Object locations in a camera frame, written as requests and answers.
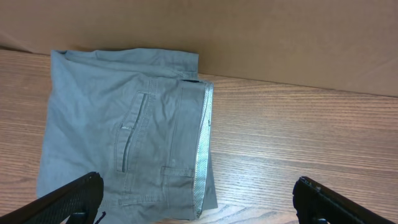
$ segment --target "zippered pocket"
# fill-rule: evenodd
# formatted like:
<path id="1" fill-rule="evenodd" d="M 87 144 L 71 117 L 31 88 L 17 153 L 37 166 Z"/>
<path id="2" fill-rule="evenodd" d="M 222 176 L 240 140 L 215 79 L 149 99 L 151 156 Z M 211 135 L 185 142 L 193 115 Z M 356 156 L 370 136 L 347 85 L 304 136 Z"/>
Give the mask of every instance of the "zippered pocket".
<path id="1" fill-rule="evenodd" d="M 122 125 L 118 130 L 115 159 L 116 170 L 126 172 L 128 170 L 128 158 L 130 148 L 134 148 L 134 133 L 139 127 L 147 103 L 147 93 L 137 93 L 131 108 L 125 115 Z"/>

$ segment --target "wooden surface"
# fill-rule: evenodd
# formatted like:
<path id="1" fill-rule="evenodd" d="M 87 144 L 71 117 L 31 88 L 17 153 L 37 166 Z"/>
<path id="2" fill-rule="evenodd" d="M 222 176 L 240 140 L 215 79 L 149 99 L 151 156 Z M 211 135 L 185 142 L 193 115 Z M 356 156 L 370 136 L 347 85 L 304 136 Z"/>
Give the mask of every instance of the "wooden surface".
<path id="1" fill-rule="evenodd" d="M 297 223 L 301 175 L 398 222 L 398 98 L 201 77 L 220 207 L 193 223 Z M 35 199 L 50 90 L 48 56 L 0 50 L 0 215 Z"/>

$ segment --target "folded gray shirt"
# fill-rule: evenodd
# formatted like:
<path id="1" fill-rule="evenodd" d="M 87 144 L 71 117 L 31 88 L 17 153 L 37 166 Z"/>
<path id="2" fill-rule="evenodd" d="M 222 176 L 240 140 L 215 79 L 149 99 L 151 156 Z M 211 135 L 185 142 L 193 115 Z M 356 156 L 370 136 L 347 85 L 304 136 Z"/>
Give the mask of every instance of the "folded gray shirt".
<path id="1" fill-rule="evenodd" d="M 194 220 L 216 208 L 213 84 L 198 55 L 160 49 L 52 51 L 37 196 L 91 172 L 104 179 L 101 223 Z"/>

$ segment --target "brown cardboard box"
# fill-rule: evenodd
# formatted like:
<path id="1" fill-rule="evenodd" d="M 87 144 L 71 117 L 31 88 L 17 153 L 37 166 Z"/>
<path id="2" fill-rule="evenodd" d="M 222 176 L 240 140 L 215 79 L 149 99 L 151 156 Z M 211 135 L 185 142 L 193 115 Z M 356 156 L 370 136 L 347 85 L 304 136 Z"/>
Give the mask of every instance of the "brown cardboard box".
<path id="1" fill-rule="evenodd" d="M 393 0 L 2 0 L 2 44 L 184 50 L 200 73 L 398 96 Z"/>

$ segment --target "wooden table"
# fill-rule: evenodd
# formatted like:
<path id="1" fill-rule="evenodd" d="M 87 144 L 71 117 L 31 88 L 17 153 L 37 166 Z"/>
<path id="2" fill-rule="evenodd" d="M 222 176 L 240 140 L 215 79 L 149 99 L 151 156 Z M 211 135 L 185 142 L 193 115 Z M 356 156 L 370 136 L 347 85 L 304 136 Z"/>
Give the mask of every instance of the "wooden table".
<path id="1" fill-rule="evenodd" d="M 193 223 L 297 223 L 301 175 L 398 222 L 398 98 L 201 78 L 220 207 Z M 35 199 L 50 90 L 49 56 L 0 50 L 0 215 Z"/>

